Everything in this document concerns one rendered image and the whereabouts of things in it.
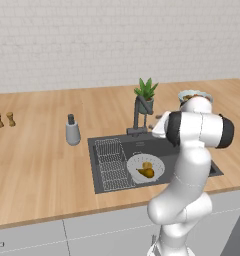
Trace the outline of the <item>grey soap dispenser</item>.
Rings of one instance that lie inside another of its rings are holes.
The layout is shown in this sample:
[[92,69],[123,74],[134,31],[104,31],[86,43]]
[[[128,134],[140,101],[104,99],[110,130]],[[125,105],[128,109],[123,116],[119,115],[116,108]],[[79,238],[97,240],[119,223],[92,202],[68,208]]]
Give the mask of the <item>grey soap dispenser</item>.
[[76,146],[80,143],[81,135],[78,123],[74,119],[73,114],[68,115],[66,123],[66,141],[71,146]]

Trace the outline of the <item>dark grey sink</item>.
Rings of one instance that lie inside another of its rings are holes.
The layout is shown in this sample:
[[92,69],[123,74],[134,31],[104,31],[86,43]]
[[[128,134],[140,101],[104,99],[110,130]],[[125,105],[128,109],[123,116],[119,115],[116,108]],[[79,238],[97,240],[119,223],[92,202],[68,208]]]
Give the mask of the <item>dark grey sink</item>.
[[90,162],[92,166],[94,190],[96,194],[106,192],[103,191],[102,180],[98,168],[95,141],[113,138],[118,138],[121,141],[127,161],[135,154],[144,153],[158,157],[160,160],[163,161],[165,165],[165,171],[157,181],[139,184],[134,182],[135,186],[133,188],[166,184],[171,181],[174,173],[174,165],[179,154],[179,148],[173,147],[172,144],[166,139],[155,138],[152,136],[151,133],[142,134],[138,137],[132,137],[131,135],[114,135],[107,137],[89,138],[88,146],[90,153]]

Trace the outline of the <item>white bowl with food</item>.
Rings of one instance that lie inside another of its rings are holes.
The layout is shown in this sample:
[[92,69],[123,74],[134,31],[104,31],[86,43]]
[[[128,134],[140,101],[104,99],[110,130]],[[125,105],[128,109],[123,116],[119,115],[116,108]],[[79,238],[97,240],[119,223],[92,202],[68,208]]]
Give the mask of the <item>white bowl with food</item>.
[[210,94],[207,94],[206,92],[202,92],[200,90],[184,90],[178,94],[178,99],[181,105],[183,105],[186,101],[193,97],[204,97],[210,102],[213,102],[213,98]]

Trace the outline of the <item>white colander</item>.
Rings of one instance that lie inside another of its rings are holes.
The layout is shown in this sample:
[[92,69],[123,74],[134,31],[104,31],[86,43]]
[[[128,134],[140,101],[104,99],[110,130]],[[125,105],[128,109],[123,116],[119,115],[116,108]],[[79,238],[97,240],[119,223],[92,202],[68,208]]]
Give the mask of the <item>white colander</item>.
[[[143,169],[143,164],[149,162],[152,164],[154,176],[148,178],[139,172],[139,169]],[[131,174],[135,183],[148,183],[157,181],[165,171],[165,165],[162,160],[151,154],[138,153],[133,155],[127,161],[127,170]]]

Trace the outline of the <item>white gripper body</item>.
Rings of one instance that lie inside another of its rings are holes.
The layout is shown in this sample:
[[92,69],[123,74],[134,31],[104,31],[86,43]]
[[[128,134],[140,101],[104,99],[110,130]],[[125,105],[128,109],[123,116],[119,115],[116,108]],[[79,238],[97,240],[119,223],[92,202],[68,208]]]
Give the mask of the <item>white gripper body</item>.
[[168,127],[168,119],[169,115],[171,114],[170,111],[166,111],[162,117],[158,120],[155,127],[152,129],[152,136],[156,138],[165,138],[167,133]]

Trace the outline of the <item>yellow brown pear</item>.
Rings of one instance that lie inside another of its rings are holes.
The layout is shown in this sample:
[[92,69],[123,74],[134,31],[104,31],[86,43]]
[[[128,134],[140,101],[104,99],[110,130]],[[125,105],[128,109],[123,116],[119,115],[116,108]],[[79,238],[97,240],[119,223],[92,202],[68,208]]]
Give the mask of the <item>yellow brown pear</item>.
[[154,170],[152,168],[147,169],[138,169],[138,172],[145,176],[146,178],[153,178],[154,177]]

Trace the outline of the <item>green plant in grey pot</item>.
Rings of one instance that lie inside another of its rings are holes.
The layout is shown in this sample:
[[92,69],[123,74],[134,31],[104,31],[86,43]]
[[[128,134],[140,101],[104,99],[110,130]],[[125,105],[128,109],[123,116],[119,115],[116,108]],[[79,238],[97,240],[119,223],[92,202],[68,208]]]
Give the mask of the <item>green plant in grey pot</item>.
[[151,78],[149,78],[147,82],[139,79],[139,87],[134,89],[134,93],[136,95],[143,96],[149,108],[153,109],[155,89],[157,88],[157,86],[158,84],[152,84]]

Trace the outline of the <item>wide grey cupboard front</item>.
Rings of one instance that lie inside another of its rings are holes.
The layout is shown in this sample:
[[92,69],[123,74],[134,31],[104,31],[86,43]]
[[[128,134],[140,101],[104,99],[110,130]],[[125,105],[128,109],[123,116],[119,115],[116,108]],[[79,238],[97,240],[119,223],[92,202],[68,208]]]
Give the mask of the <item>wide grey cupboard front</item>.
[[[240,216],[240,190],[211,196],[213,212],[189,233],[195,256],[221,256]],[[64,221],[71,256],[146,256],[160,227],[144,206]]]

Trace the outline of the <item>dark grey sink faucet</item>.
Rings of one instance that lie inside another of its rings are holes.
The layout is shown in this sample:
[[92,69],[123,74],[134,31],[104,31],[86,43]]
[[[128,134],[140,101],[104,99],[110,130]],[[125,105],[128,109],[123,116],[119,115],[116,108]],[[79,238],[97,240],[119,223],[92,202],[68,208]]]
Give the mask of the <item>dark grey sink faucet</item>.
[[150,108],[148,103],[146,102],[145,98],[141,95],[138,95],[135,99],[135,107],[134,107],[134,122],[132,128],[127,128],[126,133],[133,137],[138,137],[140,134],[145,134],[147,132],[146,125],[142,127],[138,126],[138,119],[139,119],[139,105],[142,104],[143,107],[146,109],[148,114],[152,114],[153,110]]

